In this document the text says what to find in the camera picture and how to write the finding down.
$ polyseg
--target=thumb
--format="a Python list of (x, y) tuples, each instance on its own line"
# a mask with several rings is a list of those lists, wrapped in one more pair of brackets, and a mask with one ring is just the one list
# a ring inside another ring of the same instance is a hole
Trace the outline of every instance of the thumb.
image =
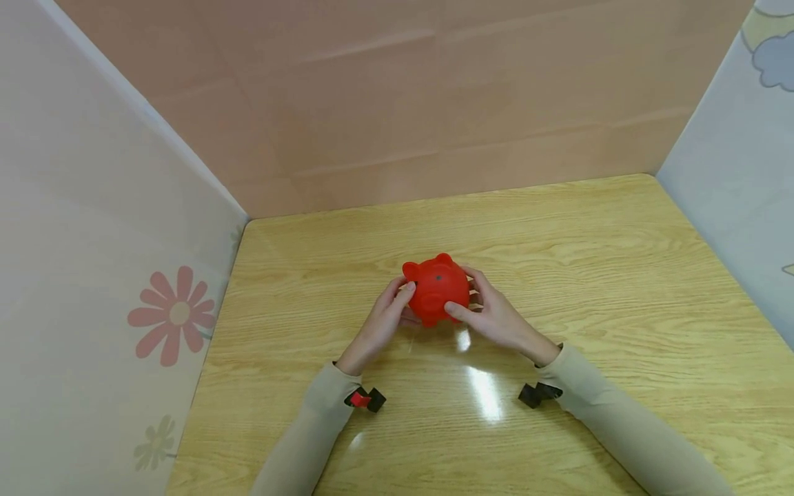
[(463, 321), (469, 325), (474, 325), (474, 321), (480, 317), (479, 314), (474, 313), (465, 306), (458, 305), (455, 302), (445, 303), (444, 311), (448, 313), (450, 317), (455, 317), (457, 320)]
[(414, 297), (415, 292), (416, 283), (411, 281), (410, 283), (406, 284), (402, 290), (400, 290), (397, 296), (395, 296), (395, 300), (391, 303), (391, 306), (402, 312), (403, 308), (405, 308), (405, 305), (407, 305), (410, 299)]

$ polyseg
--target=blue cloud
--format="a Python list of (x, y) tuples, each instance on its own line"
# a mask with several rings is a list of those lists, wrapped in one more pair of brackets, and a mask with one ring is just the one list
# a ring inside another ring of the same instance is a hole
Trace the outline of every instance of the blue cloud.
[(753, 53), (753, 65), (761, 71), (765, 87), (794, 91), (794, 31), (761, 42)]

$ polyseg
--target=pink flower decoration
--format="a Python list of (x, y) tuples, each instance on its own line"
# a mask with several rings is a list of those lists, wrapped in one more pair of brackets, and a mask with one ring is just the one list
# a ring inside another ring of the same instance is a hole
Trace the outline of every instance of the pink flower decoration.
[(199, 300), (206, 293), (206, 283), (199, 281), (193, 293), (193, 269), (187, 266), (179, 268), (176, 274), (176, 293), (162, 272), (152, 274), (149, 282), (154, 290), (141, 291), (141, 301), (156, 308), (136, 308), (127, 315), (127, 322), (133, 327), (149, 327), (157, 325), (135, 347), (138, 358), (146, 358), (165, 339), (163, 351), (160, 352), (160, 365), (170, 367), (179, 356), (179, 335), (184, 333), (187, 347), (198, 353), (204, 348), (204, 339), (210, 337), (201, 333), (196, 325), (209, 329), (215, 325), (215, 317), (209, 313), (214, 307), (212, 300)]

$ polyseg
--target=wooden table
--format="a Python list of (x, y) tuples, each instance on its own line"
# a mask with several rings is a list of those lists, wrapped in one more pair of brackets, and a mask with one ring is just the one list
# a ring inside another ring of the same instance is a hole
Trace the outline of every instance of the wooden table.
[[(478, 267), (716, 463), (794, 488), (794, 356), (647, 175), (279, 217), (245, 230), (169, 494), (246, 494), (323, 362), (407, 260)], [(316, 494), (642, 494), (537, 378), (466, 329), (404, 330)]]

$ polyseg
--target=beige sleeve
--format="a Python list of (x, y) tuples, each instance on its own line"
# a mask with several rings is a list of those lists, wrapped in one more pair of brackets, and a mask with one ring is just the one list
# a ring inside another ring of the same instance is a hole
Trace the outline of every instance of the beige sleeve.
[(268, 455), (251, 496), (309, 495), (328, 462), (337, 436), (350, 419), (347, 398), (361, 377), (346, 375), (327, 363), (309, 386), (298, 417)]
[(566, 344), (540, 382), (562, 390), (560, 406), (652, 496), (727, 496), (734, 492), (695, 446), (662, 419), (606, 380)]

